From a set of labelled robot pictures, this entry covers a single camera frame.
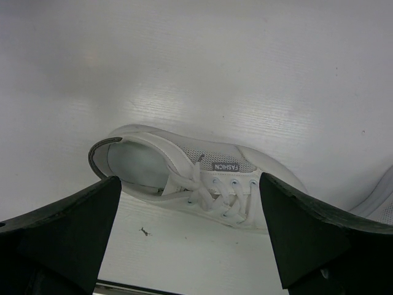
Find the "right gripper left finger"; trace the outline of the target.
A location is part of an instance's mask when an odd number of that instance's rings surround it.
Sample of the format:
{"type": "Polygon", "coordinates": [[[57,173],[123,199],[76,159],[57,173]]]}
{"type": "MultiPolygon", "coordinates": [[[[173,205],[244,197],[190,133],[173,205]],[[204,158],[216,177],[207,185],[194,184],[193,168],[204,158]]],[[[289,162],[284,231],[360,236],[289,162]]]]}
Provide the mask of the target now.
{"type": "Polygon", "coordinates": [[[122,185],[110,176],[1,222],[1,294],[92,294],[122,185]]]}

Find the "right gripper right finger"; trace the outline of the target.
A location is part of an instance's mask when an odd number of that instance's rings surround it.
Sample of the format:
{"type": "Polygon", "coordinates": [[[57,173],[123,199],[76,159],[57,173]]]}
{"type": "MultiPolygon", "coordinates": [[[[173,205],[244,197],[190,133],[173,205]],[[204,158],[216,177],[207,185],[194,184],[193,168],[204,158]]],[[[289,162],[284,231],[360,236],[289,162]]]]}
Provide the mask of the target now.
{"type": "Polygon", "coordinates": [[[392,294],[392,226],[259,181],[282,288],[289,294],[392,294]]]}

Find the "white lace-up sneaker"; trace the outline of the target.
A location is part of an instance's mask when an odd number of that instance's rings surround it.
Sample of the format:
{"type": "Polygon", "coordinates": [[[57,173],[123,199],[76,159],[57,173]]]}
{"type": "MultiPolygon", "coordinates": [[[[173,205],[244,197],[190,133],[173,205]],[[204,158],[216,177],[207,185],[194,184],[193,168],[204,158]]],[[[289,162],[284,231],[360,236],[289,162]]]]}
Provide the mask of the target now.
{"type": "Polygon", "coordinates": [[[197,140],[145,125],[126,125],[94,144],[88,162],[99,178],[117,176],[143,202],[264,234],[260,177],[304,191],[283,164],[244,146],[197,140]]]}

